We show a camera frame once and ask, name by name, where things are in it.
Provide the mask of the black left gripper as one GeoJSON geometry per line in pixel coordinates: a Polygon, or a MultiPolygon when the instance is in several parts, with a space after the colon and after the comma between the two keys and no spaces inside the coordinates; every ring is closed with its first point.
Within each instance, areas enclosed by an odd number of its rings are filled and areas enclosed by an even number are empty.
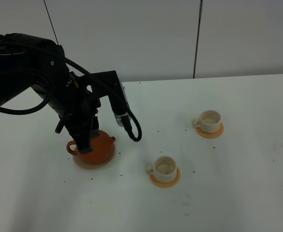
{"type": "Polygon", "coordinates": [[[71,100],[68,108],[58,112],[59,122],[55,132],[60,133],[66,128],[73,133],[74,141],[81,154],[92,152],[90,138],[99,136],[98,108],[100,100],[98,92],[87,89],[88,84],[82,78],[71,72],[65,88],[70,91],[71,100]]]}

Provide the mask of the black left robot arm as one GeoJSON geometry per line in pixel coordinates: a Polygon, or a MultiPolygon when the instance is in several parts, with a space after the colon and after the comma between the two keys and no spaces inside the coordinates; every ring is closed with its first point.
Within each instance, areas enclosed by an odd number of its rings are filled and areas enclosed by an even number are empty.
{"type": "Polygon", "coordinates": [[[90,138],[98,131],[96,111],[99,101],[87,87],[91,75],[76,76],[69,70],[62,46],[26,34],[0,35],[0,113],[28,115],[46,105],[58,115],[55,129],[66,129],[80,153],[93,150],[90,138]],[[4,104],[26,89],[33,89],[42,102],[24,110],[4,108],[4,104]]]}

